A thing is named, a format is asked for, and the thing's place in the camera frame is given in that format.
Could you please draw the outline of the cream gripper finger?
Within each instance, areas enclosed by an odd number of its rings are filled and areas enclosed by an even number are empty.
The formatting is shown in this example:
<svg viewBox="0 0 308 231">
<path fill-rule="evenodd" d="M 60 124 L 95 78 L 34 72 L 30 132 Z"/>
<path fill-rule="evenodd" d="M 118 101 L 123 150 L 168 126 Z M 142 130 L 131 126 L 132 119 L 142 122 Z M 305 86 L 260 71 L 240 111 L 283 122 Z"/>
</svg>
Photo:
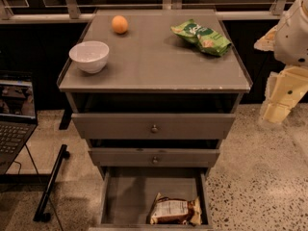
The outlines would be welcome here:
<svg viewBox="0 0 308 231">
<path fill-rule="evenodd" d="M 270 123 L 281 123 L 308 92 L 308 68 L 286 65 L 279 73 L 269 75 L 261 117 Z"/>
<path fill-rule="evenodd" d="M 277 31 L 277 26 L 268 30 L 261 38 L 254 43 L 254 48 L 261 51 L 273 51 L 274 38 Z"/>
</svg>

